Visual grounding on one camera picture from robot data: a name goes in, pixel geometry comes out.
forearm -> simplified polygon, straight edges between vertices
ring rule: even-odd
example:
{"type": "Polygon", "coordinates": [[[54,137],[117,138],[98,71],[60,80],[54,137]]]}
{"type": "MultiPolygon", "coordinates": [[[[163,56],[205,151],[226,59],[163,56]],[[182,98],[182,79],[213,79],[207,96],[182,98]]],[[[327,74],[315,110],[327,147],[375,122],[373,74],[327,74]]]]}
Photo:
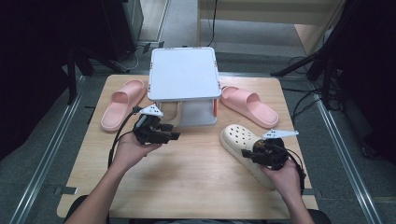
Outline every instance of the forearm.
{"type": "Polygon", "coordinates": [[[311,215],[305,207],[303,199],[300,197],[284,199],[290,213],[291,223],[293,224],[310,224],[314,223],[311,215]]]}
{"type": "Polygon", "coordinates": [[[103,223],[125,172],[110,167],[66,223],[103,223]]]}

pink slipper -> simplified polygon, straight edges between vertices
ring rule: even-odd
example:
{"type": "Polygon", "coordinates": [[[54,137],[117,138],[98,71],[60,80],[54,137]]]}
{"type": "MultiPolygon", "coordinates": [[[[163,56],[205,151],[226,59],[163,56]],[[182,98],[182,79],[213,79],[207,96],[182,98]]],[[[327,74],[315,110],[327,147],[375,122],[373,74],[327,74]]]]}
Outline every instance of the pink slipper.
{"type": "Polygon", "coordinates": [[[106,131],[116,131],[145,95],[145,83],[141,80],[126,82],[111,95],[111,101],[102,117],[101,126],[106,131]]]}
{"type": "Polygon", "coordinates": [[[220,100],[263,128],[273,128],[279,120],[277,113],[264,104],[260,100],[260,96],[255,92],[241,90],[232,86],[224,87],[220,100]]]}

white box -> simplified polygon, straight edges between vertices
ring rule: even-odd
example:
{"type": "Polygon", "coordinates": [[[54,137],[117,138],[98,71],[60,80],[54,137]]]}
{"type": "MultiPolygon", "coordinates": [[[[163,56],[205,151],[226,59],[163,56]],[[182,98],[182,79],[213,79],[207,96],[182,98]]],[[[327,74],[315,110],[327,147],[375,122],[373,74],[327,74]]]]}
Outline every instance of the white box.
{"type": "Polygon", "coordinates": [[[215,124],[220,96],[219,71],[212,48],[152,51],[148,98],[155,103],[183,102],[178,126],[215,124]]]}

white clip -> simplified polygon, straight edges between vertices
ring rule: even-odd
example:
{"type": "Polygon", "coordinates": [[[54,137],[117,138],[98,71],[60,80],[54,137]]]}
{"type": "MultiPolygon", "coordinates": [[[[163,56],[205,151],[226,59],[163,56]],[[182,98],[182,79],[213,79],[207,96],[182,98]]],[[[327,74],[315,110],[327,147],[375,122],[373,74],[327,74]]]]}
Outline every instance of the white clip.
{"type": "Polygon", "coordinates": [[[281,138],[281,137],[288,137],[288,136],[294,136],[297,135],[298,132],[294,131],[281,131],[281,130],[274,130],[271,129],[268,133],[265,133],[262,135],[262,138],[281,138]]]}
{"type": "Polygon", "coordinates": [[[140,114],[163,117],[163,112],[161,112],[156,105],[149,105],[148,107],[141,109],[140,114]]]}

human hand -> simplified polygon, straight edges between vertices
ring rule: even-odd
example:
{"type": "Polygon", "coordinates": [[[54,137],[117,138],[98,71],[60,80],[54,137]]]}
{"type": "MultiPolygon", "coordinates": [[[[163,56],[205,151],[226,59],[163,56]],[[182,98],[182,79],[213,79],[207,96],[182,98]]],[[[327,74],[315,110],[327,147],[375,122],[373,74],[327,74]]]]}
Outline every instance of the human hand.
{"type": "Polygon", "coordinates": [[[300,177],[296,165],[291,160],[287,160],[283,167],[277,171],[266,166],[260,166],[260,169],[270,177],[284,200],[290,200],[296,196],[301,198],[300,177]]]}
{"type": "Polygon", "coordinates": [[[141,145],[136,140],[134,133],[127,133],[119,141],[112,166],[117,166],[123,172],[127,172],[140,162],[143,157],[161,146],[162,144],[141,145]]]}

